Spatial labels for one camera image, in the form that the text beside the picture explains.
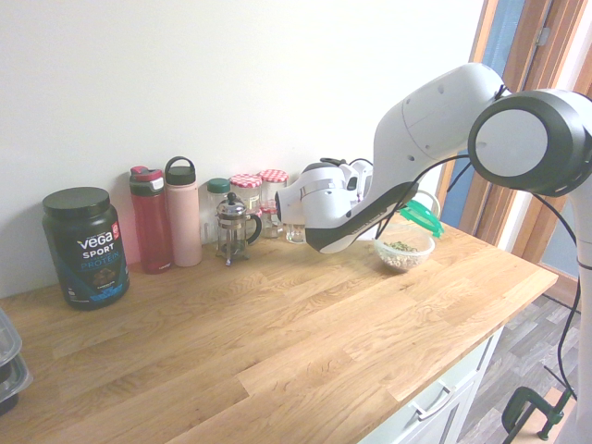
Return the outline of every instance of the drawer handle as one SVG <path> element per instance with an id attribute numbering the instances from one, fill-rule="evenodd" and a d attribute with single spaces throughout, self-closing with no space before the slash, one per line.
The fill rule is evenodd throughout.
<path id="1" fill-rule="evenodd" d="M 448 403 L 450 401 L 452 401 L 452 398 L 454 397 L 454 393 L 456 392 L 456 388 L 448 388 L 448 387 L 446 387 L 446 385 L 442 381 L 438 381 L 438 382 L 442 385 L 442 389 L 446 392 L 446 396 L 444 398 L 442 398 L 441 400 L 439 400 L 438 402 L 436 402 L 436 405 L 434 405 L 431 409 L 426 411 L 426 410 L 422 409 L 419 405 L 417 405 L 415 402 L 413 403 L 413 407 L 415 407 L 417 414 L 419 414 L 419 417 L 417 419 L 420 422 L 425 421 L 426 419 L 434 416 L 436 413 L 438 413 L 440 410 L 442 410 L 444 407 L 446 407 L 448 405 Z"/>

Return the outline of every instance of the green lid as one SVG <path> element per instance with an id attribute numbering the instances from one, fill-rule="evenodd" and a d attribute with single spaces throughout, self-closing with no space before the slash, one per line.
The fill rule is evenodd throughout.
<path id="1" fill-rule="evenodd" d="M 444 232 L 444 228 L 438 218 L 417 201 L 409 201 L 407 206 L 401 210 L 401 215 L 407 220 L 415 222 L 420 227 L 429 229 L 435 238 L 439 238 Z"/>
<path id="2" fill-rule="evenodd" d="M 215 178 L 207 181 L 207 190 L 216 194 L 222 194 L 230 191 L 230 180 Z"/>

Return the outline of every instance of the wooden countertop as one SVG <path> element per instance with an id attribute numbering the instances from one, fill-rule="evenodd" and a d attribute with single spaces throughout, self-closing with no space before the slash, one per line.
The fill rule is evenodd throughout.
<path id="1" fill-rule="evenodd" d="M 58 287 L 0 300 L 35 380 L 3 443 L 355 443 L 556 276 L 448 228 L 395 275 L 357 241 L 262 240 L 147 276 L 94 312 Z"/>

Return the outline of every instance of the red water bottle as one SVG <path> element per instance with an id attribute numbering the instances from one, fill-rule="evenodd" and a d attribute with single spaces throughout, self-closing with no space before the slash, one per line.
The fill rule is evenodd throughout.
<path id="1" fill-rule="evenodd" d="M 131 169 L 129 189 L 142 268 L 151 275 L 164 273 L 170 268 L 173 253 L 162 170 L 135 166 Z"/>

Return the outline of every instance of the glass bowl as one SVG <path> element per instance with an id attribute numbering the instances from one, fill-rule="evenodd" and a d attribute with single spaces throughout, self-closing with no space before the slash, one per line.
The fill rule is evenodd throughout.
<path id="1" fill-rule="evenodd" d="M 436 248 L 432 237 L 420 228 L 388 225 L 374 248 L 389 268 L 404 273 L 424 263 Z"/>

